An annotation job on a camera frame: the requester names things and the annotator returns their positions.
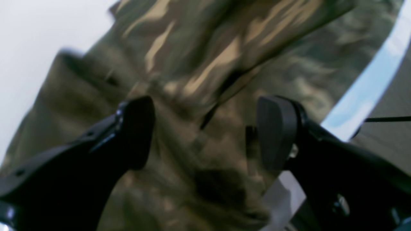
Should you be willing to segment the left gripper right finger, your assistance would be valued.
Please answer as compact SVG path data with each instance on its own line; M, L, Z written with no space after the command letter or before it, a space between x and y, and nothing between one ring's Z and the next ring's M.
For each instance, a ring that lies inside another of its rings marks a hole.
M257 101L261 160L290 171L323 231L409 231L410 176L367 150L344 143L287 98Z

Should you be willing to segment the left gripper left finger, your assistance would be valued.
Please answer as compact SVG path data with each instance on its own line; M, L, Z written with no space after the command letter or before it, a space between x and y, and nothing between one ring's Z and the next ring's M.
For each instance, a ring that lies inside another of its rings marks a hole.
M117 181L149 156L155 109L149 96L73 142L40 153L1 179L1 224L12 231L95 231Z

